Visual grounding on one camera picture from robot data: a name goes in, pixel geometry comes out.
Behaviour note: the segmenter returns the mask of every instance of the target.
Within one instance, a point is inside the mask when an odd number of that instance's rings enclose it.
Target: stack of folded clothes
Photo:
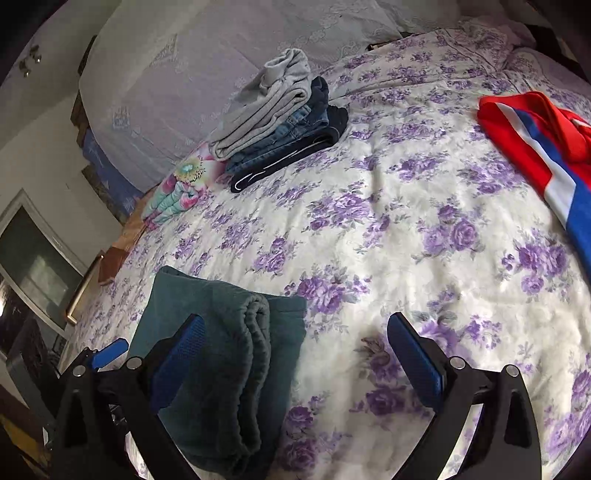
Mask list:
[[[219,125],[159,185],[142,213],[153,229],[192,208],[225,172],[242,191],[293,162],[333,146],[349,115],[328,104],[322,77],[311,81],[306,54],[288,48],[233,99]]]
[[[161,268],[129,356],[146,356],[191,314],[204,344],[158,416],[189,462],[227,479],[260,480],[273,461],[306,335],[306,300],[244,290]]]
[[[329,88],[322,77],[311,83],[311,95],[273,133],[240,150],[226,163],[233,175],[230,189],[240,192],[293,162],[339,141],[349,115],[344,108],[328,104]]]

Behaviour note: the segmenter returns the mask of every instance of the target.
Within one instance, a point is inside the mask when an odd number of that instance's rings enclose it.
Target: pink and teal fabric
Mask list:
[[[154,230],[172,216],[191,209],[224,168],[225,162],[216,161],[209,145],[201,143],[158,185],[142,212],[148,228]]]

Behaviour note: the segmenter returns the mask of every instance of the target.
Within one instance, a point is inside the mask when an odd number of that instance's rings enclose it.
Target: floral bedspread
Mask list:
[[[308,335],[270,478],[389,480],[432,415],[385,337],[400,310],[473,367],[519,366],[552,478],[591,425],[589,287],[557,218],[475,113],[483,95],[538,89],[591,120],[591,87],[524,42],[473,20],[335,64],[324,76],[350,110],[343,139],[240,195],[220,185],[145,235],[64,364],[131,339],[166,264],[297,293]],[[461,463],[473,413],[442,478]]]

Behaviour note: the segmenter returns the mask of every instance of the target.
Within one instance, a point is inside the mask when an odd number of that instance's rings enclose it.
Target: metal screw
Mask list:
[[[127,365],[127,368],[129,368],[130,370],[135,370],[136,368],[142,366],[142,359],[138,356],[133,356],[132,358],[127,360],[125,365]]]
[[[512,377],[517,377],[519,375],[519,369],[515,365],[507,365],[505,370],[507,370],[507,373]]]
[[[74,367],[74,370],[72,370],[72,373],[75,377],[81,377],[82,375],[84,375],[85,372],[86,367],[84,365],[77,365],[76,367]]]
[[[458,356],[453,356],[449,359],[449,364],[456,370],[461,370],[466,366],[466,361]]]

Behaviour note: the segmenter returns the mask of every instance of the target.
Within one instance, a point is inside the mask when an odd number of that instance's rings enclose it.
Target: colorful floral fabric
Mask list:
[[[591,92],[552,84],[529,51],[511,53],[516,43],[471,21],[335,64],[323,76],[331,103],[349,109],[341,141],[239,195],[216,185],[142,237],[63,364],[131,339],[162,265],[304,296],[307,337],[269,477],[390,479],[432,415],[385,338],[400,310],[448,355],[519,366],[551,479],[591,424],[589,286],[560,223],[475,112],[483,95],[536,85],[591,120]]]
[[[155,230],[169,218],[186,212],[207,195],[207,189],[223,173],[225,163],[218,162],[201,143],[156,188],[142,212],[148,229]]]

